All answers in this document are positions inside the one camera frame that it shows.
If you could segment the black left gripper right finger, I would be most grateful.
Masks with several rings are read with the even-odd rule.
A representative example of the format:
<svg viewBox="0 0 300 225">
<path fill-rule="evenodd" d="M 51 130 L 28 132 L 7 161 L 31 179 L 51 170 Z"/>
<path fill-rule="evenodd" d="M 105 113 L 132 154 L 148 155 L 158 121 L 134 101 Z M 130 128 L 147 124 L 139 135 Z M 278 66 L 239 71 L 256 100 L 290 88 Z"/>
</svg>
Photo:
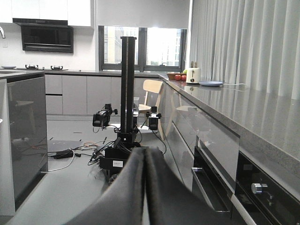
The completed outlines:
<svg viewBox="0 0 300 225">
<path fill-rule="evenodd" d="M 146 195 L 151 225 L 231 225 L 232 221 L 198 199 L 172 172 L 162 152 L 145 152 Z"/>
</svg>

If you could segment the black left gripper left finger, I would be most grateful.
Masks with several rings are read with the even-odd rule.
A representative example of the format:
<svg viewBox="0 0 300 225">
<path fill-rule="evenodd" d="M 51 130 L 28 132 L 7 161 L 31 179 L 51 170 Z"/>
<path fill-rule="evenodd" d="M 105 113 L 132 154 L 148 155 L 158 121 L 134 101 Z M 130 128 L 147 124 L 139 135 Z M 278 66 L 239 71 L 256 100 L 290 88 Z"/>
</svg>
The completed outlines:
<svg viewBox="0 0 300 225">
<path fill-rule="evenodd" d="M 145 148 L 133 148 L 116 180 L 101 197 L 67 225 L 141 225 Z"/>
</svg>

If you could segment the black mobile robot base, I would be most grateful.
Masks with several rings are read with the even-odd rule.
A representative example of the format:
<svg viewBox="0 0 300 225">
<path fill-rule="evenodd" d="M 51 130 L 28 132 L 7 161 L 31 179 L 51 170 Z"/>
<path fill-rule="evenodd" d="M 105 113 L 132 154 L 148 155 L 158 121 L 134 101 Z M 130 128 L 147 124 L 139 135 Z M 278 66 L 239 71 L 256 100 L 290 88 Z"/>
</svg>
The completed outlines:
<svg viewBox="0 0 300 225">
<path fill-rule="evenodd" d="M 140 147 L 139 142 L 128 143 L 118 137 L 114 141 L 99 146 L 93 152 L 88 165 L 98 164 L 104 171 L 106 180 L 111 184 L 124 167 L 133 147 Z"/>
</svg>

